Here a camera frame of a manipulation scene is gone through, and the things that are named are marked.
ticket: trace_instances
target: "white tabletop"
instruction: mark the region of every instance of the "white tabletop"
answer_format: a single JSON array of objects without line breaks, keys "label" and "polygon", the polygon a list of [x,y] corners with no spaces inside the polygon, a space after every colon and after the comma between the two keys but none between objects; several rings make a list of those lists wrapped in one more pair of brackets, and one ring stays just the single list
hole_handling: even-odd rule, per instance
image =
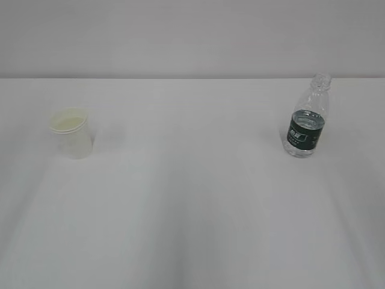
[{"label": "white tabletop", "polygon": [[[309,81],[0,80],[0,288],[385,288],[385,79],[335,79],[303,160]],[[48,131],[69,106],[84,160]]]}]

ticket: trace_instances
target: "white wall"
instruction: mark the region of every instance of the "white wall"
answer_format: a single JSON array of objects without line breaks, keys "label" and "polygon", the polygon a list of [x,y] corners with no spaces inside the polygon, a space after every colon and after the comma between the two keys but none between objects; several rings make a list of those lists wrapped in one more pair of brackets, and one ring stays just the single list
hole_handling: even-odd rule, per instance
[{"label": "white wall", "polygon": [[384,0],[3,0],[0,77],[385,76]]}]

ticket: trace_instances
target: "white plastic cup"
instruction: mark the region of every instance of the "white plastic cup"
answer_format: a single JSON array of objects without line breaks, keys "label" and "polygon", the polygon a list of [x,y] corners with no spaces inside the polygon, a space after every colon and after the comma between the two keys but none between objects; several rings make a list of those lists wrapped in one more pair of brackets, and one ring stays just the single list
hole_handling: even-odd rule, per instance
[{"label": "white plastic cup", "polygon": [[65,156],[80,159],[91,154],[87,117],[87,112],[78,107],[66,108],[51,117],[49,128],[57,135],[59,149]]}]

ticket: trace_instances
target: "water bottle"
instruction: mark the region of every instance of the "water bottle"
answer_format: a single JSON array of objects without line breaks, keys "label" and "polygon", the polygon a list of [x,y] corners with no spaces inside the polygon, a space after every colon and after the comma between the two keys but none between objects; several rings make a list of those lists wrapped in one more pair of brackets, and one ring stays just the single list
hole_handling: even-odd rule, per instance
[{"label": "water bottle", "polygon": [[329,112],[331,77],[317,73],[310,88],[305,91],[295,106],[284,149],[297,158],[306,158],[314,153],[319,136]]}]

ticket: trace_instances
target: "green bottle label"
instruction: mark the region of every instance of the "green bottle label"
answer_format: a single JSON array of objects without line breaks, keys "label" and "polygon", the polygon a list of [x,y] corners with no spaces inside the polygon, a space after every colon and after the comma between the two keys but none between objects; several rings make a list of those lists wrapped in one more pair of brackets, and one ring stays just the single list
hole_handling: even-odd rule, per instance
[{"label": "green bottle label", "polygon": [[288,142],[297,149],[309,151],[317,146],[319,136],[321,135],[323,128],[320,129],[307,129],[299,126],[292,118],[289,131]]}]

